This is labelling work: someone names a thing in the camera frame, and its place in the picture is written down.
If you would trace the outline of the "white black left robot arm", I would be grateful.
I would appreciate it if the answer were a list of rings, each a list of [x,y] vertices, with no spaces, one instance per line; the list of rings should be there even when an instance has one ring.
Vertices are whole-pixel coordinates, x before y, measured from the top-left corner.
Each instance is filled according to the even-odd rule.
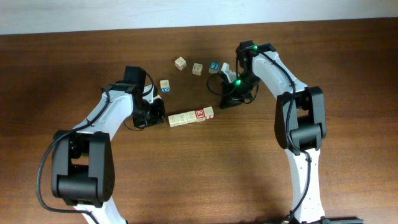
[[[111,149],[111,140],[126,118],[132,118],[139,130],[164,121],[164,102],[154,84],[109,84],[85,120],[71,130],[58,131],[51,144],[52,193],[88,223],[127,222],[112,198]]]

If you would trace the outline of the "wooden block red face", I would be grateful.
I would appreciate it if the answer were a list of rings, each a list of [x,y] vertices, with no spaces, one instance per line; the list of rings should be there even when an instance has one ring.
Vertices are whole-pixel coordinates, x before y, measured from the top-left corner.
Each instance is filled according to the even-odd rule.
[[[209,106],[203,109],[206,119],[212,119],[214,117],[213,107]]]

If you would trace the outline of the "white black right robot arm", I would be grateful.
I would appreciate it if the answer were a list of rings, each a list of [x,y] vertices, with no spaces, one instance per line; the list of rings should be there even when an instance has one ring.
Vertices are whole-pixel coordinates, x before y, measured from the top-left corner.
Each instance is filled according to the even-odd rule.
[[[301,82],[282,63],[270,43],[240,42],[236,68],[222,68],[220,108],[252,103],[255,90],[264,82],[276,98],[274,132],[285,151],[291,171],[293,202],[284,223],[321,223],[325,212],[320,200],[318,161],[326,136],[323,91]]]

